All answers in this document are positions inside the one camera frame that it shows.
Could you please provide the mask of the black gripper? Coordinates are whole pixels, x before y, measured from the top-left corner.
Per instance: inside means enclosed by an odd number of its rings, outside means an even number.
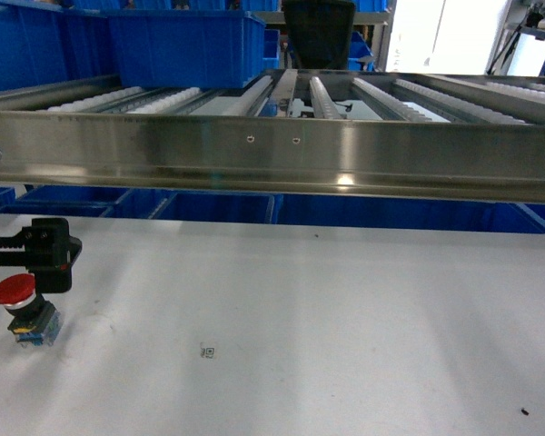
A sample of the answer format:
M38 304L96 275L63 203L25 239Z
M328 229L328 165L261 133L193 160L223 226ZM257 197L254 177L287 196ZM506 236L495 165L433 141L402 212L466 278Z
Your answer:
M72 288L72 267L82 249L65 218L34 218L18 233L0 235L0 267L26 268L38 293L64 293Z

